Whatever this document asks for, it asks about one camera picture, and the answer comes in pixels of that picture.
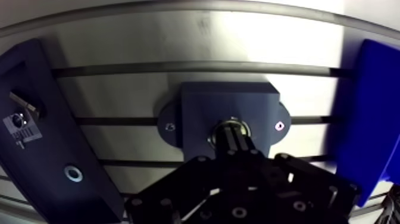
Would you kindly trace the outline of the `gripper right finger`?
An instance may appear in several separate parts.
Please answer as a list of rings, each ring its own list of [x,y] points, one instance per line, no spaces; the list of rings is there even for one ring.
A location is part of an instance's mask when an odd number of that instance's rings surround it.
[[[287,154],[266,158],[236,126],[236,223],[348,223],[349,181]]]

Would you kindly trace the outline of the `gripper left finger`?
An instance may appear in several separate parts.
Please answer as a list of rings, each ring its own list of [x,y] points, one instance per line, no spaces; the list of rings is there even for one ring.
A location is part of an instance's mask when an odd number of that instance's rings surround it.
[[[237,223],[238,126],[214,129],[215,157],[197,156],[125,203],[132,223]]]

